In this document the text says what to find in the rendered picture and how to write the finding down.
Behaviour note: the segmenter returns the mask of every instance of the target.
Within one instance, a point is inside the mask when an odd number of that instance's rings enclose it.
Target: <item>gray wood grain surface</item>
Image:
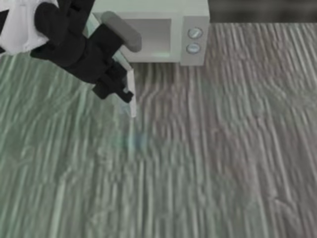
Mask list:
[[[213,24],[206,66],[134,65],[134,121],[2,58],[0,237],[317,237],[316,32]]]

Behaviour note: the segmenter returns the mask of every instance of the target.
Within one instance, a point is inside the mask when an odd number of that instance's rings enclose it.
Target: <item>white microwave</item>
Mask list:
[[[102,15],[115,12],[142,36],[142,50],[121,52],[130,62],[179,62],[203,65],[210,14],[208,0],[96,0],[91,29]]]

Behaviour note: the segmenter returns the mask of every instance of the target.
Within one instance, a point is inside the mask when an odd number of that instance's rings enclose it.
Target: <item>appliance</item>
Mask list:
[[[96,0],[89,29],[113,11],[142,36],[142,50],[121,52],[130,62],[203,65],[210,23],[208,0]]]

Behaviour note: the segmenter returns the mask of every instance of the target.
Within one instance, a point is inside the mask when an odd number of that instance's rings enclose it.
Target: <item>microwave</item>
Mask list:
[[[203,65],[208,41],[208,0],[96,0],[87,29],[112,11],[141,34],[142,50],[121,52],[129,62]]]

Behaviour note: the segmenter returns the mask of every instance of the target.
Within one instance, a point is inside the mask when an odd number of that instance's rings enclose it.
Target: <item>silver knob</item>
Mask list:
[[[198,28],[198,27],[195,27],[193,29],[190,29],[188,31],[188,36],[191,38],[191,39],[198,39],[198,38],[201,38],[201,36],[203,35],[203,31]]]
[[[187,46],[187,52],[192,55],[199,53],[200,50],[201,50],[201,47],[197,43],[192,43]]]

